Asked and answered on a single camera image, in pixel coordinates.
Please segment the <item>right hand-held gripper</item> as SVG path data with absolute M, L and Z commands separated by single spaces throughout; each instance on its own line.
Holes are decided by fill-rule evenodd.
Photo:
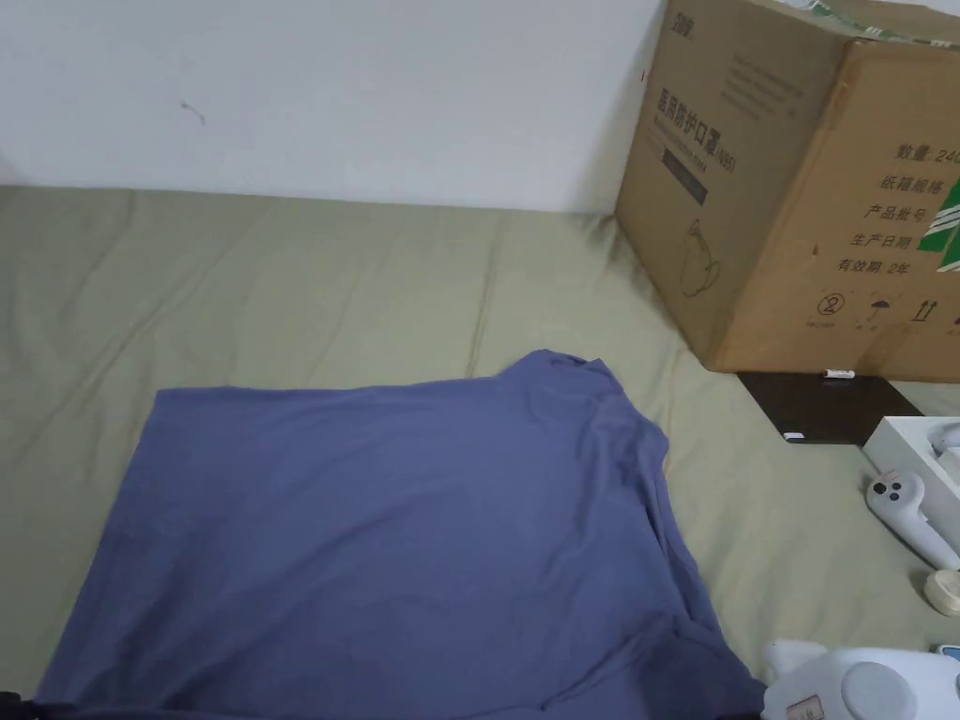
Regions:
M 777 640 L 763 719 L 956 719 L 958 659 L 935 652 Z

